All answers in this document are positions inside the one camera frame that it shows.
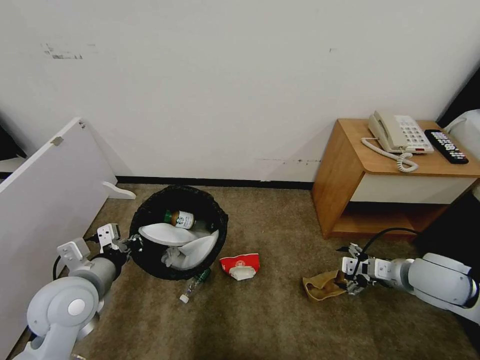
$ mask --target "white panel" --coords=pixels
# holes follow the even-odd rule
[[[82,115],[117,175],[312,181],[335,119],[438,117],[480,59],[479,14],[477,0],[3,0],[0,111],[30,154]]]
[[[350,201],[451,204],[475,180],[470,177],[395,176],[366,173]]]
[[[112,170],[76,118],[0,184],[0,358],[27,325],[30,299],[52,280],[58,245],[82,237],[107,198]]]
[[[480,109],[464,112],[448,124],[445,130],[480,160]],[[472,192],[480,201],[480,184],[475,186]]]
[[[1,160],[0,161],[0,172],[13,173],[24,162],[25,162],[25,159],[22,158],[22,157],[14,157],[14,158],[7,159],[7,160]]]

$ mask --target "telephone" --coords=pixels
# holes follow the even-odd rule
[[[410,116],[391,115],[376,110],[368,120],[368,129],[375,137],[363,137],[362,144],[380,155],[396,160],[396,166],[402,173],[411,173],[419,168],[418,164],[407,160],[413,153],[426,154],[434,151],[422,129]],[[368,140],[377,140],[383,150]]]

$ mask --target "remote control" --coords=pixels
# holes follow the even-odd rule
[[[459,148],[440,130],[425,130],[430,143],[452,164],[466,164],[467,157]]]

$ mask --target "brown cloth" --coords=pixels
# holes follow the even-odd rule
[[[302,282],[308,299],[312,302],[318,302],[346,292],[337,285],[347,284],[344,273],[339,270],[323,272],[314,277],[303,277]]]

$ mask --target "black trash can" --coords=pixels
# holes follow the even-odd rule
[[[132,258],[139,267],[159,279],[190,279],[209,268],[219,255],[227,238],[229,217],[208,192],[191,186],[171,185],[154,193],[138,208],[131,220],[130,236],[138,234],[142,226],[162,223],[166,210],[182,210],[194,214],[196,220],[212,223],[214,229],[218,230],[218,240],[213,250],[198,266],[188,270],[175,270],[166,267],[160,260],[167,246],[142,237],[143,250],[132,253]]]

